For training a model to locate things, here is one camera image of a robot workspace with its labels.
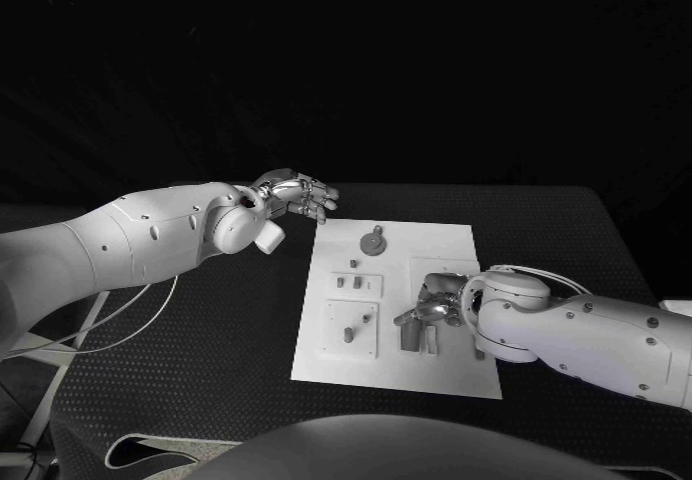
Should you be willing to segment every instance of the white platform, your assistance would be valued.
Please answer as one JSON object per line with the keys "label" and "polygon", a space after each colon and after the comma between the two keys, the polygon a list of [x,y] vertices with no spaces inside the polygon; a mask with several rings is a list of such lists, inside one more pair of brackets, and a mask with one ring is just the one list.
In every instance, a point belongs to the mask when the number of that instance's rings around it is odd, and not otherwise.
{"label": "white platform", "polygon": [[[389,247],[368,257],[361,237],[376,225]],[[400,350],[394,318],[414,307],[426,275],[443,271],[479,273],[471,226],[341,219],[318,226],[293,380],[502,398],[495,358],[476,359],[465,326],[436,322],[438,354]],[[373,280],[370,290],[367,281],[354,289],[354,276]],[[364,312],[373,312],[368,322]],[[351,343],[345,328],[354,332]]]}

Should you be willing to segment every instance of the black backdrop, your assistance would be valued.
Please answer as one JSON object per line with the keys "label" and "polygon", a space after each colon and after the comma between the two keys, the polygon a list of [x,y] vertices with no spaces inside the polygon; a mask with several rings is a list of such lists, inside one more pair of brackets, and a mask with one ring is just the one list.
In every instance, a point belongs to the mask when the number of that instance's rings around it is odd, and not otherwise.
{"label": "black backdrop", "polygon": [[0,202],[94,208],[285,166],[328,183],[585,185],[657,294],[690,294],[671,273],[692,266],[675,4],[241,15],[96,3],[4,6]]}

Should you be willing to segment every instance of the textured table surface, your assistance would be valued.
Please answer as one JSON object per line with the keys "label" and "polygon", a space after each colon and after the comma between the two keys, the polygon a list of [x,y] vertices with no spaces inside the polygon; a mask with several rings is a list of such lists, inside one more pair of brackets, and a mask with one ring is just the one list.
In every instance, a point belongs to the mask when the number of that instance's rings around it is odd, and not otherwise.
{"label": "textured table surface", "polygon": [[[484,269],[533,266],[569,276],[598,295],[655,305],[589,189],[337,186],[334,217],[469,224]],[[296,215],[278,223],[288,238],[272,256],[252,246],[210,259],[181,276],[169,307],[142,335],[73,363],[53,424],[67,479],[145,478],[181,464],[156,457],[106,470],[107,451],[126,435],[244,441],[290,423],[350,413],[468,423],[602,465],[660,466],[692,478],[692,415],[569,378],[541,362],[500,362],[502,401],[292,381],[316,227]],[[143,325],[169,287],[171,281],[152,287],[120,320],[94,330],[84,348],[110,344]],[[135,293],[113,292],[103,315]]]}

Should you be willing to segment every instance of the black table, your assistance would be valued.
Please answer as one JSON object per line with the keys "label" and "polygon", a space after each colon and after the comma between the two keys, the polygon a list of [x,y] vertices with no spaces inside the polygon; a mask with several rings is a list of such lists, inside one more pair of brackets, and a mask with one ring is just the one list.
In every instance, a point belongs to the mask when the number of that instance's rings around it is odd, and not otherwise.
{"label": "black table", "polygon": [[[655,305],[647,281],[595,193],[580,187],[335,185],[334,217],[474,226],[482,268],[554,271],[598,295]],[[187,463],[129,435],[244,441],[306,419],[391,413],[466,423],[554,447],[602,465],[660,466],[692,478],[692,415],[628,398],[541,362],[500,362],[502,401],[290,380],[315,224],[278,223],[288,238],[272,256],[254,246],[182,275],[152,327],[73,363],[54,405],[53,432],[66,479],[136,479]],[[171,281],[84,348],[130,334],[156,312]],[[103,315],[133,296],[112,293]]]}

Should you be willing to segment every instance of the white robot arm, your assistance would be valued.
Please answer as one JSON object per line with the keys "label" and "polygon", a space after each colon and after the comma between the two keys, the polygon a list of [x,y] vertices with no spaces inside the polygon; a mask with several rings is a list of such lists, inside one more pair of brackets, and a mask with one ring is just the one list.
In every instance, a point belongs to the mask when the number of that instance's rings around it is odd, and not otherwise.
{"label": "white robot arm", "polygon": [[162,282],[253,242],[270,254],[286,211],[325,223],[337,189],[290,169],[250,186],[207,183],[122,196],[83,217],[0,235],[0,359],[60,307]]}
{"label": "white robot arm", "polygon": [[396,319],[403,345],[416,343],[404,333],[419,323],[443,319],[468,325],[479,350],[501,360],[541,359],[615,392],[692,410],[688,316],[590,294],[553,298],[538,278],[495,268],[427,276],[419,307]]}

